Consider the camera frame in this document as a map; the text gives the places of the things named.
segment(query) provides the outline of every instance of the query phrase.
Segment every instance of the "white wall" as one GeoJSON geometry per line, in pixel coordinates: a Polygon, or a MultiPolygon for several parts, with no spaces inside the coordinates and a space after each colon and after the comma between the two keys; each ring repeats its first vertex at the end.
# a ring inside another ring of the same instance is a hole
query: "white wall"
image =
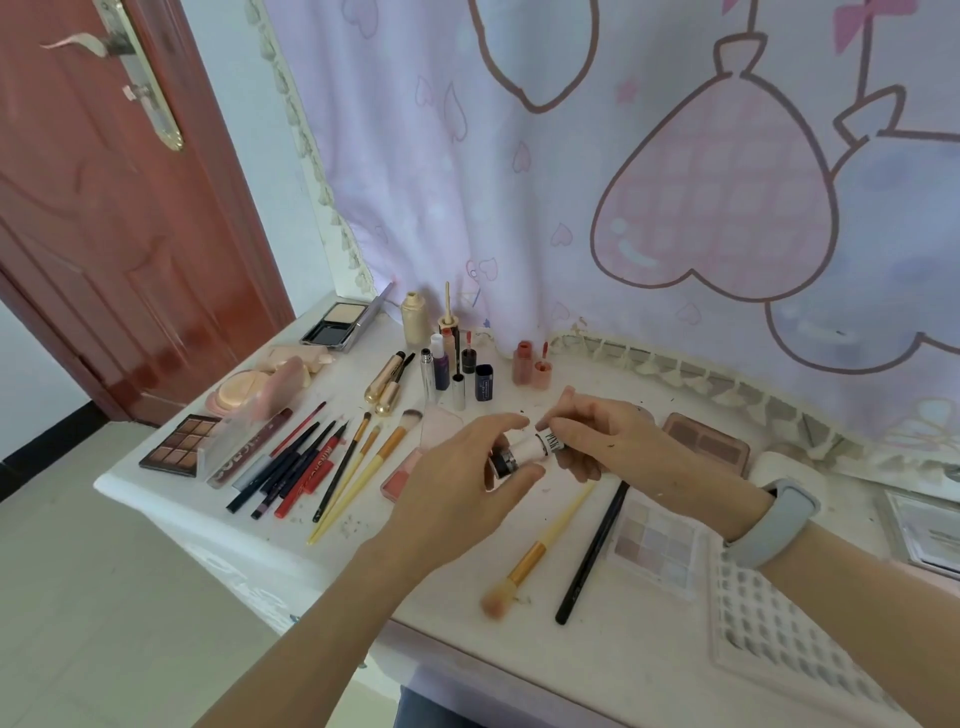
{"type": "Polygon", "coordinates": [[[0,302],[0,460],[90,401],[80,385],[0,302]]]}
{"type": "Polygon", "coordinates": [[[181,0],[297,315],[334,290],[274,72],[242,0],[181,0]]]}

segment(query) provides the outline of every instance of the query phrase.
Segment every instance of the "tiled floor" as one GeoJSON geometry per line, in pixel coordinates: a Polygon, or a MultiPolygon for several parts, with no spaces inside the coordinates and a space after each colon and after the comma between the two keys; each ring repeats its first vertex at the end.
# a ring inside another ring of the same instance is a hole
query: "tiled floor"
{"type": "MultiPolygon", "coordinates": [[[[93,490],[149,432],[107,425],[0,503],[0,728],[190,726],[274,642],[151,523],[93,490]]],[[[395,711],[351,683],[329,725],[387,728],[395,711]]]]}

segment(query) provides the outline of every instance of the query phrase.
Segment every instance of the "person's right hand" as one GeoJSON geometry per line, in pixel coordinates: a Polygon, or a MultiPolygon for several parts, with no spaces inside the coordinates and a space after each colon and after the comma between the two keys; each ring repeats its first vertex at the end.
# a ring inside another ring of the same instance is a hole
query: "person's right hand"
{"type": "Polygon", "coordinates": [[[602,471],[615,473],[665,508],[727,538],[743,532],[741,521],[756,522],[757,513],[765,510],[766,501],[754,497],[753,485],[681,445],[629,402],[566,387],[537,423],[538,430],[548,426],[566,445],[557,452],[557,462],[581,482],[602,471]],[[751,504],[745,511],[739,507],[740,495],[751,504]]]}

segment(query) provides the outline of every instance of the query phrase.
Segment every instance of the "red pencil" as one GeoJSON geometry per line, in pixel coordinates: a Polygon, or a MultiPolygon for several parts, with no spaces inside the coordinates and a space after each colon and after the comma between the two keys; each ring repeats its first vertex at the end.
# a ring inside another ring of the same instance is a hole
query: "red pencil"
{"type": "Polygon", "coordinates": [[[326,400],[318,404],[317,409],[315,409],[313,412],[311,412],[309,415],[303,418],[303,422],[297,425],[297,428],[293,432],[291,432],[289,435],[283,438],[283,442],[274,448],[274,451],[270,453],[270,456],[275,457],[276,454],[280,452],[283,449],[283,447],[287,443],[289,443],[294,437],[296,437],[297,433],[300,432],[304,427],[306,427],[306,424],[310,422],[313,418],[315,418],[317,416],[317,413],[320,412],[320,410],[322,410],[324,407],[326,407],[326,400]]]}
{"type": "Polygon", "coordinates": [[[327,458],[330,456],[330,453],[333,452],[333,449],[336,448],[340,443],[341,438],[344,436],[344,432],[347,430],[348,424],[349,423],[344,423],[344,426],[330,436],[330,439],[326,441],[326,445],[324,445],[323,449],[317,453],[310,465],[307,466],[307,469],[303,472],[303,475],[300,476],[300,479],[298,479],[298,481],[294,484],[294,487],[290,489],[290,493],[287,494],[287,497],[284,498],[283,502],[276,507],[274,515],[277,518],[282,519],[284,516],[290,513],[290,509],[293,508],[297,503],[297,498],[300,497],[300,494],[306,490],[307,483],[310,482],[311,478],[316,480],[313,485],[313,489],[316,490],[317,485],[321,480],[324,479],[321,471],[327,462],[327,458]]]}

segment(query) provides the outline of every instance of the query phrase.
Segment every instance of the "lip tint bottle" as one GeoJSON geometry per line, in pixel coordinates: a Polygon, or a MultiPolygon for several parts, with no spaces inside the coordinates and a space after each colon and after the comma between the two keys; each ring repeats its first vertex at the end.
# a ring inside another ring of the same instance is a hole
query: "lip tint bottle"
{"type": "Polygon", "coordinates": [[[437,381],[437,391],[445,392],[450,386],[450,357],[444,351],[442,334],[430,335],[430,352],[433,354],[433,376],[437,381]]]}

